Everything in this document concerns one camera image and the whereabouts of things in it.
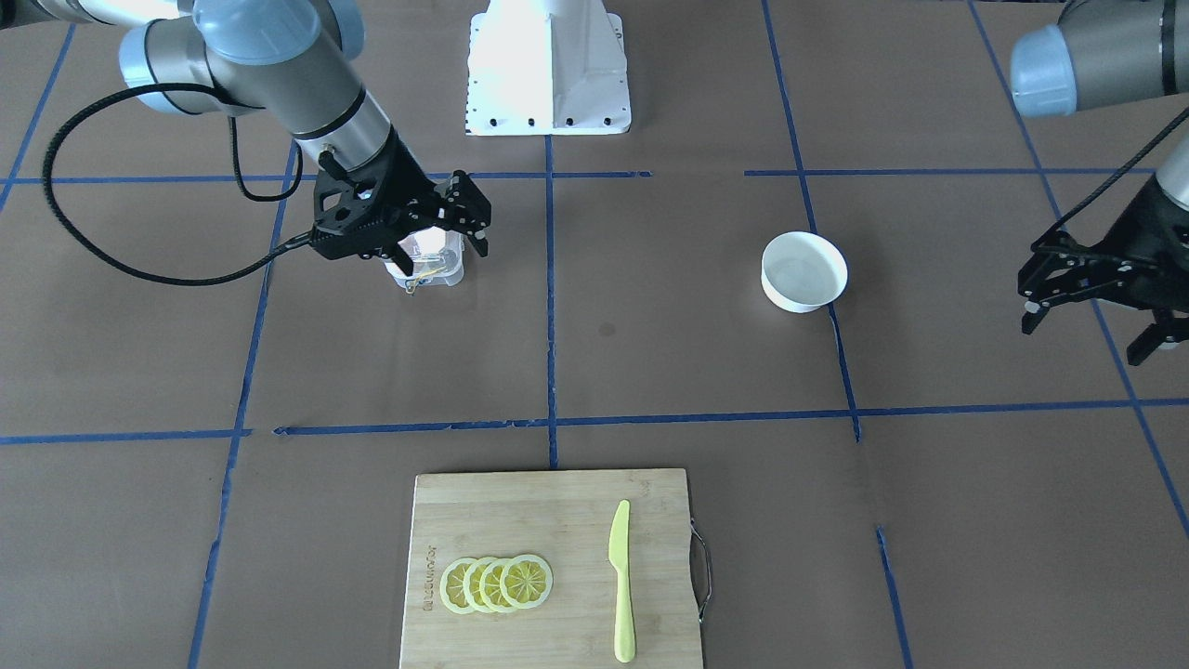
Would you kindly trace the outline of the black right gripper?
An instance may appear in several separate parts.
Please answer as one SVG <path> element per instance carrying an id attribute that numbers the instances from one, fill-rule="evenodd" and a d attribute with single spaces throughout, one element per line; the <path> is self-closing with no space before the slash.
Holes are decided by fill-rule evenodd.
<path id="1" fill-rule="evenodd" d="M 489 255 L 487 195 L 467 171 L 430 179 L 396 132 L 365 165 L 348 170 L 331 150 L 317 162 L 309 242 L 319 255 L 331 261 L 389 258 L 400 274 L 413 278 L 415 261 L 403 240 L 428 228 L 463 233 L 478 255 Z"/>

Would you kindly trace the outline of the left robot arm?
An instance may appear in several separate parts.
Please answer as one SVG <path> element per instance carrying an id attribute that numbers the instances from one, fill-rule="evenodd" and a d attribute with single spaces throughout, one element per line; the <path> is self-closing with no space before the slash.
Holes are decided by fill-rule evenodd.
<path id="1" fill-rule="evenodd" d="M 1015 42 L 1011 90 L 1024 116 L 1075 112 L 1178 95 L 1188 89 L 1184 1 L 1069 1 L 1059 18 Z M 1146 310 L 1155 321 L 1127 347 L 1138 367 L 1188 337 L 1188 149 L 1181 141 L 1143 183 L 1099 242 L 1075 240 L 1067 225 L 1081 202 L 1031 245 L 1015 274 L 1025 299 L 1023 332 L 1053 308 L 1103 299 Z"/>

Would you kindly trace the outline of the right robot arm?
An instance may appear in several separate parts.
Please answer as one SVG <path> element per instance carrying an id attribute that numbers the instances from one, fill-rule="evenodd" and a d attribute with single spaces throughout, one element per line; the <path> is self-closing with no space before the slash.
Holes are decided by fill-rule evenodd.
<path id="1" fill-rule="evenodd" d="M 84 236 L 59 207 L 54 173 L 59 149 L 86 119 L 143 97 L 155 111 L 196 116 L 220 112 L 229 140 L 237 120 L 270 113 L 316 169 L 312 231 L 229 274 L 245 278 L 276 258 L 312 247 L 331 261 L 378 257 L 415 272 L 403 242 L 427 229 L 459 234 L 487 255 L 491 203 L 470 173 L 443 182 L 424 173 L 385 111 L 354 71 L 365 26 L 353 1 L 5 1 L 4 30 L 63 21 L 124 26 L 119 62 L 126 88 L 77 111 L 48 141 L 40 187 L 48 209 L 92 255 L 132 278 L 183 285 L 118 261 Z"/>

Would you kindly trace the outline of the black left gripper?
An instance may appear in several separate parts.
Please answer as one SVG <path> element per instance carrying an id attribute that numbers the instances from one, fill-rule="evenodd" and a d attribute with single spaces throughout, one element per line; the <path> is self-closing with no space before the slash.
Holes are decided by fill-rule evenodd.
<path id="1" fill-rule="evenodd" d="M 1156 177 L 1149 177 L 1103 239 L 1075 240 L 1053 225 L 1031 246 L 1032 255 L 1015 274 L 1025 298 L 1023 334 L 1032 335 L 1052 308 L 1069 302 L 1105 299 L 1137 310 L 1185 313 L 1185 209 L 1174 202 Z M 1126 348 L 1139 367 L 1156 351 L 1181 343 L 1181 318 L 1155 321 Z"/>

